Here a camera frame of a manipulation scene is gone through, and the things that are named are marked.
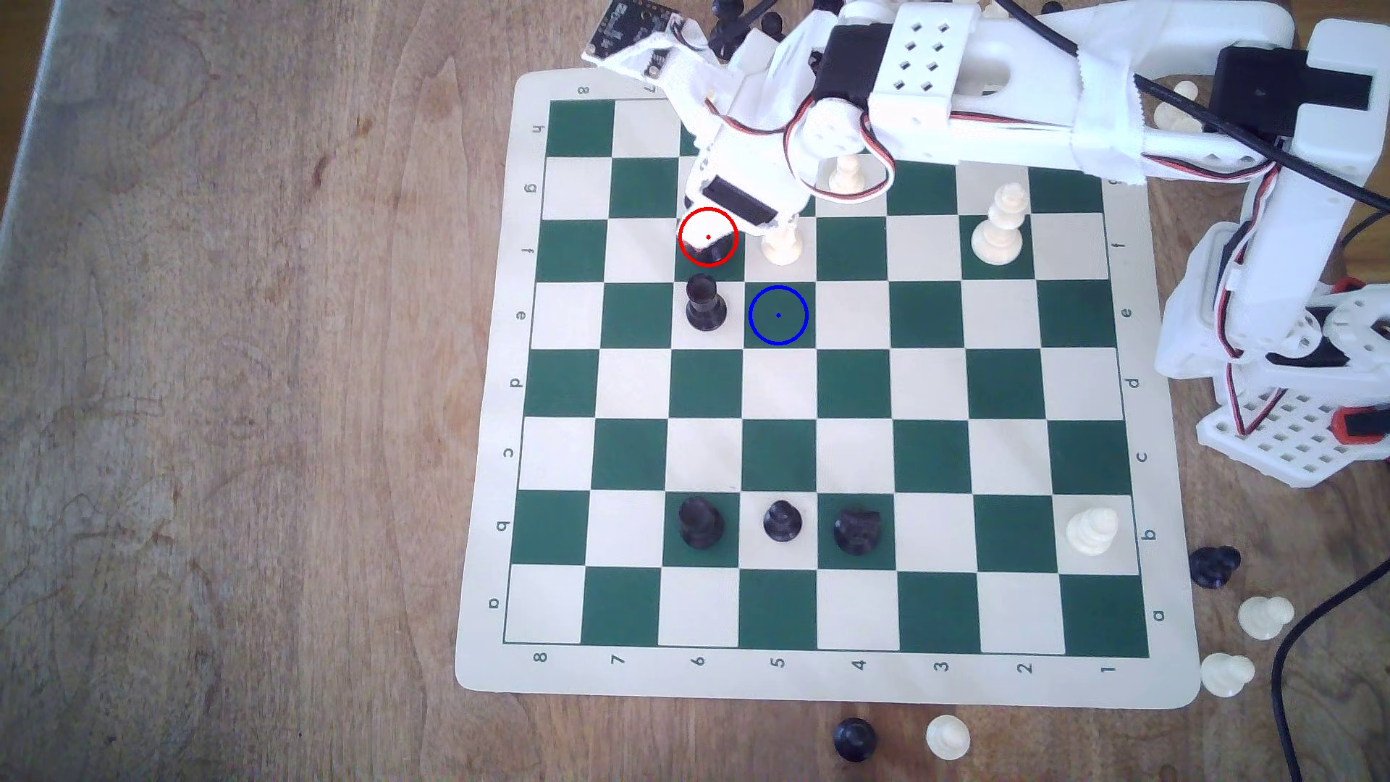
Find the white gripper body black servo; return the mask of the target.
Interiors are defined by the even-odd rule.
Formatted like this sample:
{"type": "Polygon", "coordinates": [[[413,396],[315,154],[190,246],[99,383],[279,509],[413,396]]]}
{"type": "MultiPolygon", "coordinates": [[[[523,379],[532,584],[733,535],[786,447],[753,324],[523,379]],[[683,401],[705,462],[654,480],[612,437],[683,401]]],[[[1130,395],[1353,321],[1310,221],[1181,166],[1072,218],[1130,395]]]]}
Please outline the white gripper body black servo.
{"type": "Polygon", "coordinates": [[[752,29],[721,63],[699,71],[682,101],[682,122],[698,156],[687,178],[687,208],[721,208],[737,226],[760,226],[777,214],[802,211],[812,174],[794,174],[785,128],[815,81],[815,39],[799,28],[780,39],[752,29]]]}

